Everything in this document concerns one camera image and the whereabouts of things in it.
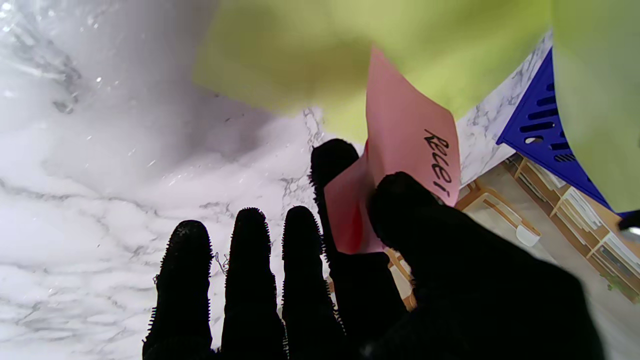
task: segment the blue plastic crate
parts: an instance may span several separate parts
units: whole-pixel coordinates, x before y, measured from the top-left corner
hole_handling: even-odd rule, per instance
[[[502,131],[497,143],[520,154],[611,209],[591,182],[564,137],[556,104],[551,50]]]

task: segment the gloved hand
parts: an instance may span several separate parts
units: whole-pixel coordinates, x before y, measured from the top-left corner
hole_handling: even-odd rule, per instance
[[[419,183],[398,173],[379,184],[369,214],[383,243],[412,268],[417,308],[407,313],[386,254],[346,255],[333,244],[323,189],[357,158],[341,140],[313,151],[322,238],[309,210],[297,207],[287,214],[286,335],[276,314],[264,215],[245,209],[232,237],[219,352],[209,349],[211,246],[204,226],[190,221],[169,242],[143,358],[604,358],[576,278],[439,205]],[[339,314],[322,278],[321,246]]]

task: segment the marble countertop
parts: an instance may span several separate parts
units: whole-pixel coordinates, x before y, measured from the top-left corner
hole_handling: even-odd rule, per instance
[[[284,273],[285,212],[315,209],[320,109],[273,117],[189,80],[208,0],[8,1],[0,13],[0,358],[138,359],[171,230],[208,228],[220,344],[235,214],[265,212]],[[513,153],[495,140],[551,45],[458,122],[463,183]]]

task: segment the wooden furniture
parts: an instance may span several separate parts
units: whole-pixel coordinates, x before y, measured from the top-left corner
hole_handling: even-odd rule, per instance
[[[391,259],[389,269],[394,276],[396,286],[400,291],[400,296],[403,297],[402,301],[404,302],[404,306],[406,306],[407,310],[411,311],[418,305],[415,301],[415,296],[413,296],[413,276],[411,276],[411,268],[399,252],[393,251],[392,249],[386,249],[385,252],[389,256],[389,259]]]
[[[568,184],[556,186],[550,174],[526,158],[516,155],[505,166],[567,241],[609,281],[609,289],[640,302],[640,245],[620,235],[620,218]]]
[[[540,238],[540,232],[494,189],[483,186],[479,180],[471,182],[467,188],[469,193],[458,200],[456,209],[464,211],[476,201],[481,200],[513,226],[516,229],[516,234],[520,233],[518,229],[521,227],[531,234],[531,236],[518,236],[518,239],[525,245],[533,246]]]

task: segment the red paper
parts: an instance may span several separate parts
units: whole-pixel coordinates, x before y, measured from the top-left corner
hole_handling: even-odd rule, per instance
[[[460,188],[460,150],[451,112],[416,90],[375,47],[367,125],[365,154],[324,189],[335,245],[346,254],[384,249],[365,204],[386,175],[406,172],[449,206],[455,205]]]

